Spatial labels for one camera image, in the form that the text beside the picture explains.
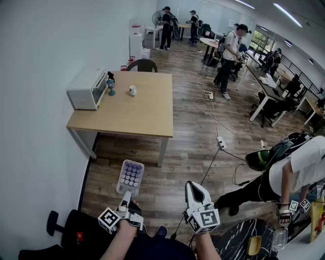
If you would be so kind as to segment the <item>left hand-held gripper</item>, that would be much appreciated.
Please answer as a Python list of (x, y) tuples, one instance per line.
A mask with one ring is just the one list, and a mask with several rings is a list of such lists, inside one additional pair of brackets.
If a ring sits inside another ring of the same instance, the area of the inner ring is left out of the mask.
[(121, 204), (115, 209), (107, 208), (98, 218), (99, 225), (109, 234), (113, 234), (119, 228), (119, 222), (126, 220), (138, 231), (143, 230), (143, 217), (140, 207), (132, 201), (132, 192), (127, 190)]

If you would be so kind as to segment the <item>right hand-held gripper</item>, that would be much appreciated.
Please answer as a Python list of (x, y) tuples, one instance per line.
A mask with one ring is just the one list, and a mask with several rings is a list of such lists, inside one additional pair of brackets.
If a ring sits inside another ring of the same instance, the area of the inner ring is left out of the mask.
[(185, 201), (188, 208), (183, 213), (185, 222), (195, 234), (210, 232), (220, 225), (218, 210), (211, 203), (209, 192), (200, 184), (187, 181)]

